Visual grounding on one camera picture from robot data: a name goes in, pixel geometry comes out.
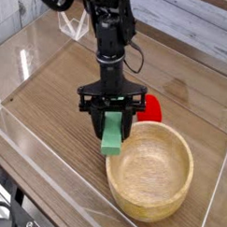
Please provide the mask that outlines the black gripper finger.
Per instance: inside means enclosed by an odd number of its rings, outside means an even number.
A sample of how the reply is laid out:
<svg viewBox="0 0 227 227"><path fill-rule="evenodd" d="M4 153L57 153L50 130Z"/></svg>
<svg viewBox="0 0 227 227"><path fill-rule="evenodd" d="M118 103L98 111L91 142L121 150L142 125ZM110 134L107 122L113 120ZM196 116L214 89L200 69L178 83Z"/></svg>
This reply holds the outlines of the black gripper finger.
<svg viewBox="0 0 227 227"><path fill-rule="evenodd" d="M121 113L121 140L124 141L127 137L129 137L131 133L132 120L133 120L133 109L131 106L128 106Z"/></svg>
<svg viewBox="0 0 227 227"><path fill-rule="evenodd" d="M95 135L98 139L102 139L105 127L105 111L91 106L91 119Z"/></svg>

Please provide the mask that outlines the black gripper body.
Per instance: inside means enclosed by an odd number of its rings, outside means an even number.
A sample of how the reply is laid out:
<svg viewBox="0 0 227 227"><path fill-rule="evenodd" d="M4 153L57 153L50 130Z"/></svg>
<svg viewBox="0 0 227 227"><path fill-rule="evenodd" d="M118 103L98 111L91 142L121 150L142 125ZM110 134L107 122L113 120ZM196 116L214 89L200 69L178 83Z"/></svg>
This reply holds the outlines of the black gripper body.
<svg viewBox="0 0 227 227"><path fill-rule="evenodd" d="M79 110L122 112L131 109L133 113L143 112L146 110L145 94L147 92L146 86L126 78L122 78L120 82L100 79L78 88Z"/></svg>

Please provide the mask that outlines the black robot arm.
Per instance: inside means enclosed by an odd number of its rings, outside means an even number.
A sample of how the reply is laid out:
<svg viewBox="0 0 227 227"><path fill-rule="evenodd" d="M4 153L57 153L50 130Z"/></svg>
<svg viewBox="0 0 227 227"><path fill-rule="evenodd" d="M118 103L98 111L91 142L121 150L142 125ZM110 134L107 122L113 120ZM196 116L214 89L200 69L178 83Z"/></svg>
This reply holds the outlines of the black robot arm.
<svg viewBox="0 0 227 227"><path fill-rule="evenodd" d="M76 0L42 0L57 12L63 12ZM131 0L79 0L91 16L97 41L96 60L100 65L100 79L78 88L79 109L88 112L97 138L104 135L106 114L121 113L121 138L131 133L133 115L146 109L145 94L148 89L128 80L122 73L127 64L125 47L138 46L133 41L135 17Z"/></svg>

